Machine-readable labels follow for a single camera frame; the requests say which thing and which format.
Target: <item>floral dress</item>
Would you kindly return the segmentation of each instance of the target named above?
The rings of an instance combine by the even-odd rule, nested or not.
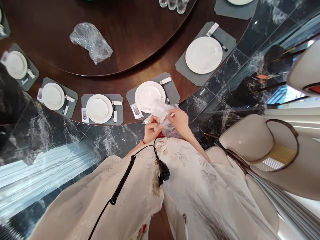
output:
[[[177,240],[215,239],[219,234],[230,239],[278,239],[237,170],[209,164],[181,139],[157,139],[155,146],[170,170],[169,180],[159,186],[159,163],[153,147],[139,152],[116,204],[107,206],[92,240],[148,239],[151,217],[162,204]],[[130,159],[110,156],[65,189],[29,239],[87,240]]]

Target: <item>gray placemat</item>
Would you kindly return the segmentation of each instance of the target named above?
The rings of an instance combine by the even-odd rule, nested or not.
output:
[[[234,5],[227,0],[217,0],[214,11],[217,15],[248,20],[253,17],[259,0],[246,5]]]
[[[0,8],[1,8],[1,13],[2,13],[2,20],[1,20],[0,24],[4,27],[4,32],[7,34],[6,36],[0,35],[0,41],[1,41],[2,39],[9,37],[11,30],[10,30],[8,19],[6,17],[6,13],[4,12],[4,7],[3,7],[1,1],[0,1]]]
[[[153,82],[157,82],[159,83],[161,80],[167,78],[167,77],[171,77],[171,75],[169,73],[161,73],[160,75],[150,79],[149,81],[153,81]],[[170,100],[170,104],[178,104],[180,102],[180,95],[178,93],[178,90],[176,88],[176,85],[174,85],[173,80],[171,82],[168,82],[166,84],[163,85],[164,89],[166,90],[166,93],[168,95],[168,98]],[[127,92],[127,100],[129,102],[130,105],[134,104],[136,101],[134,100],[134,95],[136,93],[138,87],[131,89],[130,91]],[[144,113],[142,112],[143,117],[139,118],[139,120],[145,119],[146,117],[148,117],[150,114],[149,113]]]
[[[23,78],[23,79],[16,79],[17,82],[20,84],[20,86],[21,86],[25,91],[28,91],[28,90],[31,88],[31,86],[33,85],[33,83],[34,83],[34,82],[37,80],[37,78],[39,77],[39,71],[38,71],[38,69],[36,68],[36,66],[30,61],[30,59],[28,58],[28,56],[27,56],[27,55],[22,51],[22,49],[18,46],[18,44],[14,43],[14,44],[11,46],[9,52],[12,52],[12,51],[21,52],[21,53],[25,56],[25,58],[26,58],[26,60],[27,60],[27,63],[28,63],[28,68],[31,69],[32,73],[35,75],[35,78],[32,78],[32,77],[30,77],[30,76],[27,74],[26,77],[28,77],[29,80],[28,80],[24,85],[22,85],[21,82],[22,82],[23,80],[25,80],[26,77]]]
[[[65,86],[57,83],[56,81],[53,81],[52,79],[50,79],[50,78],[48,78],[48,77],[46,77],[46,78],[43,79],[43,82],[42,82],[42,86],[41,86],[41,87],[43,88],[47,83],[50,83],[50,82],[53,82],[53,83],[58,84],[58,85],[62,88],[62,90],[63,90],[63,92],[64,92],[65,95],[68,95],[68,96],[70,96],[70,97],[72,97],[72,98],[75,99],[74,102],[70,102],[70,101],[67,102],[67,105],[69,106],[67,115],[63,115],[63,113],[62,113],[63,107],[60,108],[59,110],[55,111],[56,113],[60,114],[61,116],[70,119],[70,118],[72,117],[73,112],[74,112],[74,109],[75,109],[75,107],[76,107],[76,105],[77,105],[78,94],[77,94],[75,91],[72,91],[71,89],[69,89],[69,88],[67,88],[67,87],[65,87]]]
[[[198,35],[195,37],[195,39],[199,37],[206,36],[207,32],[210,30],[210,28],[213,26],[214,22],[207,22],[201,31],[198,33]],[[223,61],[227,58],[227,56],[233,51],[233,49],[236,47],[236,39],[231,37],[228,33],[223,31],[220,27],[217,28],[217,30],[214,31],[213,35],[222,43],[224,44],[228,51],[222,50],[222,60],[221,63],[217,68],[220,67],[220,65],[223,63]],[[182,56],[179,58],[179,60],[176,62],[176,70],[181,73],[183,76],[185,76],[189,81],[191,81],[196,86],[202,86],[206,83],[206,81],[211,77],[211,75],[214,73],[214,71],[207,73],[207,74],[198,74],[193,71],[191,71],[186,63],[186,52],[184,51]]]
[[[81,108],[86,108],[87,107],[87,102],[89,100],[90,97],[92,97],[95,94],[84,94],[81,97]],[[119,101],[122,102],[122,105],[115,105],[114,106],[114,110],[117,111],[117,122],[114,123],[113,122],[113,113],[112,113],[112,117],[105,123],[103,123],[104,125],[121,125],[123,123],[123,97],[120,94],[102,94],[104,96],[106,96],[107,98],[109,98],[109,100],[112,101]],[[95,123],[94,121],[92,121],[89,118],[89,123],[91,124],[99,124],[99,123]]]

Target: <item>plastic wrap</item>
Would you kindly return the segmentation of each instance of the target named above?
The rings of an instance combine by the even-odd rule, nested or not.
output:
[[[168,105],[159,100],[154,101],[154,109],[153,112],[143,120],[144,124],[147,124],[150,117],[156,116],[160,120],[160,125],[163,126],[162,133],[165,137],[175,137],[175,138],[183,138],[180,133],[174,128],[172,123],[167,119],[167,115],[169,114],[170,109],[172,108],[179,108],[177,104]]]
[[[73,44],[78,44],[89,51],[95,64],[102,62],[112,54],[112,49],[99,30],[91,23],[79,23],[70,34]]]

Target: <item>round dining table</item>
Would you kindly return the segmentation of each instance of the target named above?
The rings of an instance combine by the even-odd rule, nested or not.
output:
[[[34,99],[45,77],[75,91],[79,100],[71,120],[81,122],[83,94],[121,94],[123,124],[134,123],[125,96],[141,83],[167,72],[180,102],[200,88],[180,74],[175,63],[206,22],[217,22],[239,42],[250,19],[217,15],[215,3],[190,0],[180,15],[162,8],[158,0],[3,0],[11,33],[1,40],[0,54],[16,43],[36,66],[39,77],[28,91]],[[69,38],[83,22],[96,26],[113,50],[97,65]]]

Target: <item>glass cup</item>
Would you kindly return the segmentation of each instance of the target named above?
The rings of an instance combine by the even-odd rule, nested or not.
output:
[[[167,0],[159,0],[159,4],[163,8],[165,8],[168,5]]]
[[[184,14],[187,9],[187,0],[177,0],[177,12],[179,14]]]
[[[173,11],[177,7],[177,0],[167,0],[168,8]]]

